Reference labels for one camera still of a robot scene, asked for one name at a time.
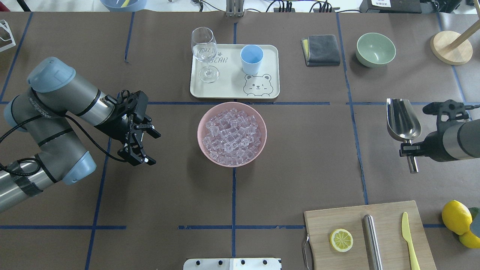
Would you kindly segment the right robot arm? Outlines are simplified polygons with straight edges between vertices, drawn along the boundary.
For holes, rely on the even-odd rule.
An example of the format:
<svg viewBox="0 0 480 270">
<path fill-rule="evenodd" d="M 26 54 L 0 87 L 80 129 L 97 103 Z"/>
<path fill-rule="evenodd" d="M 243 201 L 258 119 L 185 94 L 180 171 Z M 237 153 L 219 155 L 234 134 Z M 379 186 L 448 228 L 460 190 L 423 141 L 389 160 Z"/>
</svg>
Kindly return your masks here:
<svg viewBox="0 0 480 270">
<path fill-rule="evenodd" d="M 437 116 L 437 130 L 429 133 L 423 142 L 402 143 L 399 155 L 427 156 L 438 162 L 479 158 L 480 120 L 467 121 L 467 111 L 479 107 L 451 99 L 427 104 L 422 111 Z"/>
</svg>

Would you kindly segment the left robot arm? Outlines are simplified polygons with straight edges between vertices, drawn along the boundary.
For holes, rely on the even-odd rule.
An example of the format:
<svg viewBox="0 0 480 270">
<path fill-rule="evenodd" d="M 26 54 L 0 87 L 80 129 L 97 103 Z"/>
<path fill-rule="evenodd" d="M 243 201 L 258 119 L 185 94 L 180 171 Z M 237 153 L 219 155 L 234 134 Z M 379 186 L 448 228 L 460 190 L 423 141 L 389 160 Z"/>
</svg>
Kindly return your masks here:
<svg viewBox="0 0 480 270">
<path fill-rule="evenodd" d="M 77 183 L 96 170 L 96 163 L 69 124 L 75 115 L 122 144 L 120 162 L 154 165 L 146 154 L 144 133 L 161 134 L 146 114 L 149 98 L 142 91 L 105 94 L 56 57 L 43 60 L 27 78 L 29 89 L 4 110 L 11 125 L 1 140 L 15 130 L 28 132 L 40 152 L 1 165 L 1 211 L 41 194 L 54 183 Z"/>
</svg>

